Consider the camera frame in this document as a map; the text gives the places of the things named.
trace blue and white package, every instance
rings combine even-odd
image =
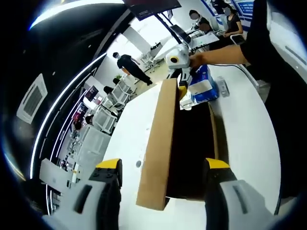
[[[198,103],[207,102],[219,97],[216,83],[211,77],[207,65],[201,66],[189,85],[189,91]]]

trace ceiling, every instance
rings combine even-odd
[[[8,30],[11,32],[8,35],[14,36],[8,41],[11,49],[8,52],[8,69],[2,91],[5,99],[2,104],[2,131],[6,137],[6,153],[26,178],[29,178],[35,138],[50,107],[72,78],[92,61],[109,29],[127,10],[124,4],[81,6],[46,19],[28,31],[38,6],[18,8],[16,17],[23,21]],[[128,21],[124,21],[121,26],[127,26]],[[16,111],[24,94],[40,73],[44,76],[48,95],[33,122],[28,124],[16,117]],[[74,101],[75,97],[68,103],[72,105]],[[61,113],[57,117],[52,127],[54,135],[58,134],[59,125],[66,116],[67,113]],[[50,153],[50,149],[44,148],[42,159],[49,158]]]

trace hand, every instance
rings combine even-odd
[[[190,66],[192,68],[198,68],[199,66],[205,64],[203,53],[194,54],[190,56],[189,58],[190,58]]]

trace cardboard box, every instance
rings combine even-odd
[[[136,204],[164,210],[168,198],[203,200],[204,161],[217,158],[209,104],[180,110],[177,80],[164,80],[142,167]]]

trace air conditioner vent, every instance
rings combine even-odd
[[[16,115],[23,121],[29,124],[32,123],[38,108],[46,96],[46,85],[44,82],[43,74],[40,74],[24,95]]]

